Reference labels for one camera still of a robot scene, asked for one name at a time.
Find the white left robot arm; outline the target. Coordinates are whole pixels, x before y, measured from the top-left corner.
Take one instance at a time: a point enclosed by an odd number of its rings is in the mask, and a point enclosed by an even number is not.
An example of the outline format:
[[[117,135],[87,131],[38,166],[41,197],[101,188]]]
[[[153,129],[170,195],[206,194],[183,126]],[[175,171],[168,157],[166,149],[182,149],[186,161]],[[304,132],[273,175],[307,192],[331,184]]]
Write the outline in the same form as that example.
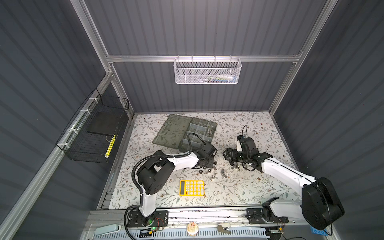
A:
[[[186,153],[167,155],[162,151],[143,158],[132,170],[132,180],[140,191],[139,212],[148,218],[156,211],[157,193],[173,172],[183,169],[210,168],[217,149],[211,143]]]

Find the green transparent organizer box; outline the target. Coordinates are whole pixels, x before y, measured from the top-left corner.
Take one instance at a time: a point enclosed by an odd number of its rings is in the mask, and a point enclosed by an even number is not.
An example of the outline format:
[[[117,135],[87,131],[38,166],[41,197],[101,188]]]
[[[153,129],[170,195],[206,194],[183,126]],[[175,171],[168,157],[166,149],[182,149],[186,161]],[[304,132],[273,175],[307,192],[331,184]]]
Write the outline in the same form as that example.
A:
[[[218,124],[205,119],[170,114],[153,144],[186,152],[213,140]]]

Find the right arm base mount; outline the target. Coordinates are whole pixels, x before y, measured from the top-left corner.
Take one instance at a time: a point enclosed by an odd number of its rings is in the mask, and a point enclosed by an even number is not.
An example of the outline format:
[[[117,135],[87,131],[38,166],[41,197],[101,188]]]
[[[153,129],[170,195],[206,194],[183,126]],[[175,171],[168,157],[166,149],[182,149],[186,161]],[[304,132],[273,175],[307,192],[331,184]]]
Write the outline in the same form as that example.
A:
[[[246,218],[250,224],[287,224],[287,217],[277,217],[268,208],[247,208]]]

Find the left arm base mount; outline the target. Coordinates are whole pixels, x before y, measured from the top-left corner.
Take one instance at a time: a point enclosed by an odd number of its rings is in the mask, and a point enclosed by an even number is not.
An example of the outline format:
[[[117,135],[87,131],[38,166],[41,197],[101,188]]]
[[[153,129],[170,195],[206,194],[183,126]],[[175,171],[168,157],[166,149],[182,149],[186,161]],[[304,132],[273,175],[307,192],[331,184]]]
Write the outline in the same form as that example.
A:
[[[166,227],[168,225],[169,212],[156,210],[148,217],[144,217],[139,210],[130,210],[126,223],[130,228],[139,227]]]

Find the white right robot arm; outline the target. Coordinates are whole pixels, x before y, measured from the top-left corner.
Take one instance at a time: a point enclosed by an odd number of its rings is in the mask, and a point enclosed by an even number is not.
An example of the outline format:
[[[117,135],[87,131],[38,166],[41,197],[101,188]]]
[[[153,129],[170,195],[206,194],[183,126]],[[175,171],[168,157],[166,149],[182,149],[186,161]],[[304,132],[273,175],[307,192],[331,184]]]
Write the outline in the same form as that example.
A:
[[[330,180],[301,173],[278,161],[269,153],[261,153],[252,138],[237,137],[237,147],[227,148],[223,157],[230,165],[240,164],[245,170],[270,175],[294,190],[300,200],[273,197],[262,204],[258,216],[265,223],[286,223],[289,219],[305,220],[317,230],[324,230],[345,214],[345,209]]]

